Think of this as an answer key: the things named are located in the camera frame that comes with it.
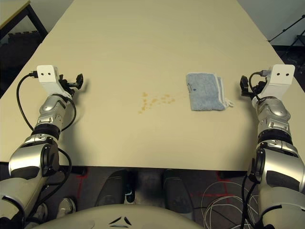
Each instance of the person's foot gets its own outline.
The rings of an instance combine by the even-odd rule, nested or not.
[[[48,217],[48,207],[45,203],[38,206],[35,214],[30,218],[31,222],[25,227],[25,229],[31,229],[44,223]]]
[[[56,218],[58,219],[74,212],[76,212],[76,206],[74,201],[71,198],[65,197],[59,204]]]
[[[194,220],[193,204],[183,181],[172,169],[163,174],[163,189],[165,192],[165,207]]]

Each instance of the silver arm segment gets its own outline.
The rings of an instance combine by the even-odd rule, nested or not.
[[[268,88],[264,88],[264,91],[271,92]],[[288,123],[290,114],[282,101],[275,97],[276,94],[279,93],[270,93],[267,97],[260,97],[260,100],[252,95],[259,120],[258,145],[248,176],[259,184],[260,220],[256,226],[302,229],[305,225],[305,195],[302,193],[305,166],[293,146]]]
[[[40,116],[32,134],[25,139],[19,148],[12,154],[9,162],[10,178],[0,182],[0,219],[14,220],[17,225],[22,224],[31,213],[42,187],[46,184],[49,176],[59,169],[58,139],[63,128],[63,120],[68,102],[74,93],[69,91],[69,97],[65,97],[67,88],[65,81],[60,85],[57,68],[52,65],[38,67],[43,69],[50,80],[41,80],[50,94],[40,107]],[[82,85],[82,76],[78,77],[79,88]]]

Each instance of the table surface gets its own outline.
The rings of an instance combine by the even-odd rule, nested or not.
[[[84,75],[59,142],[74,165],[245,170],[258,123],[240,78],[283,63],[266,40],[235,0],[75,0],[0,100],[0,161],[31,134],[18,81],[53,64],[69,81]],[[217,73],[235,107],[191,111],[189,72]],[[20,97],[34,125],[46,93],[27,79]],[[303,159],[304,99],[293,80],[283,102]]]
[[[29,0],[0,0],[0,29],[30,4]]]

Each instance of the blue cloth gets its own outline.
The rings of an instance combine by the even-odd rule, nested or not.
[[[189,73],[186,83],[193,111],[221,111],[228,106],[221,77],[213,73]]]

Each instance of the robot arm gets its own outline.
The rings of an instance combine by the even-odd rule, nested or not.
[[[252,99],[259,120],[256,158],[248,171],[250,180],[259,184],[256,227],[304,228],[305,166],[293,146],[290,114],[280,100],[292,82],[294,66],[277,64],[265,73],[267,82],[260,82],[252,92],[247,78],[241,78],[242,95]]]
[[[18,227],[23,226],[48,177],[59,169],[58,139],[74,94],[70,87],[80,89],[83,82],[79,75],[76,83],[67,83],[52,65],[38,66],[37,76],[48,97],[33,132],[10,158],[10,178],[0,182],[0,218]]]

